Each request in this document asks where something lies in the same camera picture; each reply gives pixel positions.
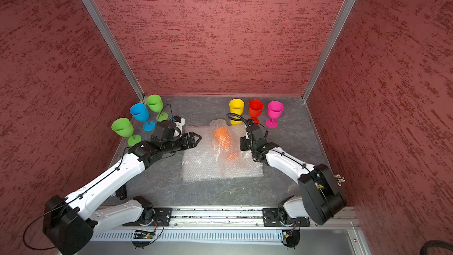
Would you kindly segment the orange glass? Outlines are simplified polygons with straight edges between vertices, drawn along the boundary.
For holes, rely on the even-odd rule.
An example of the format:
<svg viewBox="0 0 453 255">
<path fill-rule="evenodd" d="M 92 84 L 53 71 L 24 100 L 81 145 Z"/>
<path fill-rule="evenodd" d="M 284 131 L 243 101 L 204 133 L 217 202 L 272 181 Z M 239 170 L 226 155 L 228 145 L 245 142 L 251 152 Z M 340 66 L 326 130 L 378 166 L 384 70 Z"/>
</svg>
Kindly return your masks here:
<svg viewBox="0 0 453 255">
<path fill-rule="evenodd" d="M 224 119 L 210 122 L 210 134 L 215 160 L 223 178 L 263 177 L 263 164 L 252 160 L 251 151 L 241 150 L 241 138 L 246 135 L 245 125 L 230 125 Z"/>
</svg>

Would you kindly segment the yellow glass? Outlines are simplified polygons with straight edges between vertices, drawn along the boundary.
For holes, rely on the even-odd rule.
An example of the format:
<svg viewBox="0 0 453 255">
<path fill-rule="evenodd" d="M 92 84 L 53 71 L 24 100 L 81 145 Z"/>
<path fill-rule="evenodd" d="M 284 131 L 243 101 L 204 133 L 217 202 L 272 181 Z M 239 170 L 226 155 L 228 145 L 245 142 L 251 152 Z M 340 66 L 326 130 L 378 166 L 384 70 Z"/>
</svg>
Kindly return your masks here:
<svg viewBox="0 0 453 255">
<path fill-rule="evenodd" d="M 244 112 L 244 106 L 245 103 L 243 100 L 233 99 L 230 101 L 230 112 L 241 116 Z M 242 121 L 240 121 L 237 117 L 235 118 L 237 120 L 230 120 L 231 125 L 238 125 L 242 123 Z"/>
</svg>

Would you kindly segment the red glass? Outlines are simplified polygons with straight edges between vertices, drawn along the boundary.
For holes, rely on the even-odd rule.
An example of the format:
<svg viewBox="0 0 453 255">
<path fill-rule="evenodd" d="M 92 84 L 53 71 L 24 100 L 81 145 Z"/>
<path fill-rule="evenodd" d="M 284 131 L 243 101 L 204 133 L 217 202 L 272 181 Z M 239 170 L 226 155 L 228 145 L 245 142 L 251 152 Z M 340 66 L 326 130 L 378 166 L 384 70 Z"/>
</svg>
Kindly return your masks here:
<svg viewBox="0 0 453 255">
<path fill-rule="evenodd" d="M 248 104 L 250 120 L 252 120 L 254 123 L 259 123 L 258 117 L 262 113 L 263 107 L 263 103 L 260 100 L 251 100 Z"/>
</svg>

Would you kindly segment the pink glass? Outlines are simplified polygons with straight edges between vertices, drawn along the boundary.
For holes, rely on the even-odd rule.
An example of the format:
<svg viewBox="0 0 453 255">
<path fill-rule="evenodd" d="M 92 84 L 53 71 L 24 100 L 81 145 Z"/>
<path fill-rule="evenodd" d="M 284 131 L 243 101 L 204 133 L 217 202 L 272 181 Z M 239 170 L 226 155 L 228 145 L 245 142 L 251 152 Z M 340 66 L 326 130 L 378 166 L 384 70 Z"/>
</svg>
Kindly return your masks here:
<svg viewBox="0 0 453 255">
<path fill-rule="evenodd" d="M 265 125 L 270 129 L 275 129 L 278 126 L 277 119 L 281 116 L 284 110 L 284 105 L 278 101 L 272 101 L 268 104 L 268 116 Z"/>
</svg>

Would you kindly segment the dark green glass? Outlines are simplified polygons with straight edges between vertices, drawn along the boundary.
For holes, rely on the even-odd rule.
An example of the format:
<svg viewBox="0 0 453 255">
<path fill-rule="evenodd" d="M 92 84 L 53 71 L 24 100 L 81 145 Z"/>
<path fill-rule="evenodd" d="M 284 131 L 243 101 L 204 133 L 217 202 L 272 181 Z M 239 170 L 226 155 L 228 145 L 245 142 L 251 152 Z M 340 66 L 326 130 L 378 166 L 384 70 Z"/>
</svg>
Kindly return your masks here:
<svg viewBox="0 0 453 255">
<path fill-rule="evenodd" d="M 157 114 L 156 120 L 158 122 L 168 120 L 169 115 L 163 111 L 164 103 L 158 94 L 153 94 L 146 99 L 146 104 L 152 112 Z"/>
</svg>

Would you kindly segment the blue glass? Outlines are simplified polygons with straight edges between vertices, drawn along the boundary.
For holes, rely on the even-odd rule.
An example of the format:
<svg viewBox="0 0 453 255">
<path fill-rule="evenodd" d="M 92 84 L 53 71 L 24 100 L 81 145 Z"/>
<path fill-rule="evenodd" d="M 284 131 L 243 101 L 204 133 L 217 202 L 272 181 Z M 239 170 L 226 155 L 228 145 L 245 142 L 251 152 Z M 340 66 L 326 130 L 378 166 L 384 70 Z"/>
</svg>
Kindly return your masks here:
<svg viewBox="0 0 453 255">
<path fill-rule="evenodd" d="M 143 122 L 143 129 L 146 132 L 153 131 L 155 128 L 154 121 L 149 120 L 149 112 L 146 105 L 137 103 L 130 108 L 130 114 L 139 122 Z"/>
</svg>

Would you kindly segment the light green wine glass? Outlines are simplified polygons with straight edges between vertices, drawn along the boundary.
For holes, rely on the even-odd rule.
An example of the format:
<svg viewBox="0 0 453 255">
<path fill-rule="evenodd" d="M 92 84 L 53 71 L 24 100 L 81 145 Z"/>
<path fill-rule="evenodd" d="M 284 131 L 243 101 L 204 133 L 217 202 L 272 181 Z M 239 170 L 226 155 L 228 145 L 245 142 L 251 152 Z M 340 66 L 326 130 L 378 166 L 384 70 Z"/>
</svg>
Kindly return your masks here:
<svg viewBox="0 0 453 255">
<path fill-rule="evenodd" d="M 127 138 L 129 146 L 135 146 L 142 141 L 140 135 L 134 134 L 134 127 L 128 118 L 119 118 L 112 123 L 111 129 L 123 138 Z"/>
</svg>

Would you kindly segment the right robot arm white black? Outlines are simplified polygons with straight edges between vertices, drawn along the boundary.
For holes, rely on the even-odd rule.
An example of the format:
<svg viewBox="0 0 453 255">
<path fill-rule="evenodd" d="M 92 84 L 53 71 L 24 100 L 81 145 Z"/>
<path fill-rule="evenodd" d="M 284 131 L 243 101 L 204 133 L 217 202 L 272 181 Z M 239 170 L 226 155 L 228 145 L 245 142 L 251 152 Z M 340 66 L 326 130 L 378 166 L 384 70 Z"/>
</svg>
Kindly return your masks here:
<svg viewBox="0 0 453 255">
<path fill-rule="evenodd" d="M 250 151 L 254 162 L 279 170 L 298 185 L 300 195 L 292 196 L 278 206 L 280 223 L 296 225 L 299 218 L 309 218 L 323 225 L 346 208 L 348 201 L 340 187 L 343 177 L 333 174 L 327 165 L 303 162 L 269 142 L 260 125 L 253 120 L 235 113 L 226 116 L 245 126 L 246 135 L 240 139 L 240 150 Z"/>
</svg>

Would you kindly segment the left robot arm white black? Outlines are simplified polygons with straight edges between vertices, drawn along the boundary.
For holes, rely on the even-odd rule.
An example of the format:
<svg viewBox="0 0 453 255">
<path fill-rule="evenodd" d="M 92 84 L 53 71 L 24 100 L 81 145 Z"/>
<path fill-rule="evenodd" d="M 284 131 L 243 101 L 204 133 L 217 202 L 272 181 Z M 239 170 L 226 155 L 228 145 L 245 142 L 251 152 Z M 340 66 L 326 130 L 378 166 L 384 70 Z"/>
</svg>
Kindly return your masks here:
<svg viewBox="0 0 453 255">
<path fill-rule="evenodd" d="M 116 164 L 64 198 L 47 201 L 42 231 L 63 255 L 74 255 L 94 236 L 123 224 L 158 225 L 153 204 L 143 196 L 101 210 L 99 207 L 129 180 L 160 161 L 164 155 L 195 148 L 202 137 L 184 133 L 179 116 L 158 122 L 149 140 L 127 147 Z"/>
</svg>

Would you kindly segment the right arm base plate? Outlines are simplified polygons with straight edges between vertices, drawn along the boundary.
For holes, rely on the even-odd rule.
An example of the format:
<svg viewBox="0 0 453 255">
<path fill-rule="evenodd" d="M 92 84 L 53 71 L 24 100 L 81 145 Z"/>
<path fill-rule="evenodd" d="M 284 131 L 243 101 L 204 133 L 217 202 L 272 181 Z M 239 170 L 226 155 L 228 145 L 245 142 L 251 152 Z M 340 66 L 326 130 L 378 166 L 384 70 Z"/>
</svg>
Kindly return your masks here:
<svg viewBox="0 0 453 255">
<path fill-rule="evenodd" d="M 310 227 L 308 217 L 291 218 L 283 208 L 264 208 L 262 212 L 265 227 Z"/>
</svg>

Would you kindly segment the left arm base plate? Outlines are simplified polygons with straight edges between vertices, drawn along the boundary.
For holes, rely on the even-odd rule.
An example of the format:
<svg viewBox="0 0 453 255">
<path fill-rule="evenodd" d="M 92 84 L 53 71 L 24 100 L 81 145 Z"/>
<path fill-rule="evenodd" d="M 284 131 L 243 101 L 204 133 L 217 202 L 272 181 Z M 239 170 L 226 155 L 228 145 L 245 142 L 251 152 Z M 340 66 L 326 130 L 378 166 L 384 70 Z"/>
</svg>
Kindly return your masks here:
<svg viewBox="0 0 453 255">
<path fill-rule="evenodd" d="M 150 208 L 146 208 L 145 211 L 142 213 L 141 216 L 139 216 L 139 219 L 123 224 L 125 227 L 132 227 L 132 226 L 142 226 L 142 227 L 148 227 L 148 226 L 155 226 L 161 225 L 168 227 L 171 217 L 172 217 L 172 208 L 154 208 L 151 210 Z"/>
</svg>

